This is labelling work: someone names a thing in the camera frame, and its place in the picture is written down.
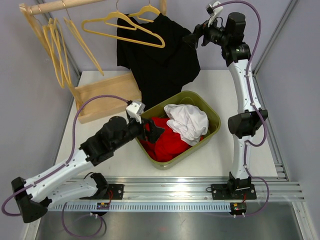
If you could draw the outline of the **white t shirt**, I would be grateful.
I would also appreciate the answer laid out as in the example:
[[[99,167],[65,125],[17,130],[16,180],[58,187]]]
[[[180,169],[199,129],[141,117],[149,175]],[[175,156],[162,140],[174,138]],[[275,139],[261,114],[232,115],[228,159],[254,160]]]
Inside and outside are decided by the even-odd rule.
[[[190,146],[199,143],[202,136],[208,133],[209,119],[207,114],[191,104],[167,104],[164,112],[169,120],[166,122],[180,139]]]

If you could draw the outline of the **black t shirt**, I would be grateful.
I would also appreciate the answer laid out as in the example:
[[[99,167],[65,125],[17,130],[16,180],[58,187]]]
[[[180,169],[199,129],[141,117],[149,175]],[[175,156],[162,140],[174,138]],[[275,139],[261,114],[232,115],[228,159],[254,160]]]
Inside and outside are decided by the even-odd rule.
[[[163,38],[163,48],[117,41],[117,65],[131,70],[148,110],[176,95],[193,82],[201,67],[196,50],[183,41],[191,32],[167,16],[159,14],[141,27]]]

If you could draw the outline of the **yellow hanger of black shirt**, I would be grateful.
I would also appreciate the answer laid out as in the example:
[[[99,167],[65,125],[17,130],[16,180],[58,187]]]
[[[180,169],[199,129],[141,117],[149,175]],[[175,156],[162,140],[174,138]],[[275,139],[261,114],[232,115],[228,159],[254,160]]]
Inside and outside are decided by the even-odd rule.
[[[151,4],[148,0],[148,4],[143,6],[138,12],[130,13],[127,16],[134,18],[141,23],[153,23],[155,18],[160,15],[161,11]]]

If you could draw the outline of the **yellow hanger of white shirt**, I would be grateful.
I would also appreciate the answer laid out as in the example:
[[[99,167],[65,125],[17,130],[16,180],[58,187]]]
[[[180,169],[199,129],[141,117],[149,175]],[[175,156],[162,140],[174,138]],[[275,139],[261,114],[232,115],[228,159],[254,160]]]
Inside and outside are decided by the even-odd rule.
[[[124,22],[127,23],[127,25],[118,25],[118,24],[110,23],[109,20],[111,20],[111,19],[123,20]],[[140,31],[152,36],[152,37],[157,38],[160,41],[160,44],[155,44],[155,43],[141,41],[141,40],[127,38],[127,37],[122,37],[122,36],[118,36],[118,35],[111,35],[108,33],[94,31],[94,30],[90,30],[90,29],[86,28],[86,24],[92,24],[92,23],[104,23],[106,25],[109,25],[109,26],[112,26],[112,27],[115,27],[118,29],[128,30],[128,31],[140,30]],[[120,12],[118,9],[118,0],[116,1],[116,11],[109,13],[105,17],[83,20],[81,23],[81,29],[84,32],[89,33],[89,34],[99,35],[99,36],[103,36],[103,37],[109,37],[109,38],[129,42],[129,43],[134,43],[134,44],[139,44],[139,45],[144,45],[144,46],[149,46],[149,47],[154,47],[154,48],[160,48],[160,49],[163,49],[166,46],[164,39],[160,35],[153,33],[152,31],[138,25],[137,23],[134,23],[128,15]]]

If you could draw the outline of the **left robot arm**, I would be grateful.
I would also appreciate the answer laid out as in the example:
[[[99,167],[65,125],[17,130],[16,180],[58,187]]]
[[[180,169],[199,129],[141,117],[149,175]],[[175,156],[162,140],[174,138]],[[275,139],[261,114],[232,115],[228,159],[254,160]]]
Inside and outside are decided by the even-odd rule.
[[[19,216],[24,223],[31,223],[62,202],[88,197],[103,199],[108,194],[108,183],[100,173],[95,173],[90,180],[65,182],[112,158],[117,149],[133,139],[141,138],[154,144],[164,131],[152,119],[112,117],[78,149],[73,149],[65,161],[36,176],[17,177],[11,182]]]

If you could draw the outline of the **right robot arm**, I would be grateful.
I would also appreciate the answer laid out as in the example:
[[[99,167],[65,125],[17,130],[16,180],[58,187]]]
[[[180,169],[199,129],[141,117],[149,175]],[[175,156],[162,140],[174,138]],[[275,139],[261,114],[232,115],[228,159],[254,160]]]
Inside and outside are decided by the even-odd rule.
[[[228,129],[233,136],[233,163],[229,178],[225,184],[213,183],[208,192],[214,200],[255,200],[255,187],[250,174],[251,148],[255,146],[253,138],[260,127],[266,128],[268,111],[262,109],[255,90],[251,50],[244,42],[246,17],[239,12],[228,15],[226,24],[218,27],[217,22],[205,21],[197,24],[193,33],[183,41],[197,49],[199,39],[202,46],[209,43],[221,47],[221,55],[231,73],[236,96],[237,114],[228,119]]]

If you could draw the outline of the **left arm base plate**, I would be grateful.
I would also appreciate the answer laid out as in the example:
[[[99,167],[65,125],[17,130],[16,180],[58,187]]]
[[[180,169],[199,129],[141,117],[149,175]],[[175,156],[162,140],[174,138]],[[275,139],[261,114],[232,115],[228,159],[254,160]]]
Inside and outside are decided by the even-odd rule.
[[[122,200],[124,195],[124,184],[112,183],[105,190],[98,190],[93,196],[81,197],[81,200]]]

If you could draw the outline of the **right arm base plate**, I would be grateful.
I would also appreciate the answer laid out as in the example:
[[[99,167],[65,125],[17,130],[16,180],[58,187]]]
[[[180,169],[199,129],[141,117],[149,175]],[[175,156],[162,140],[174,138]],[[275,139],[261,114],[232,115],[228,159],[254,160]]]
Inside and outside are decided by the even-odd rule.
[[[211,193],[213,200],[256,200],[257,194],[253,184],[249,188],[231,191],[227,184],[211,184],[206,192]]]

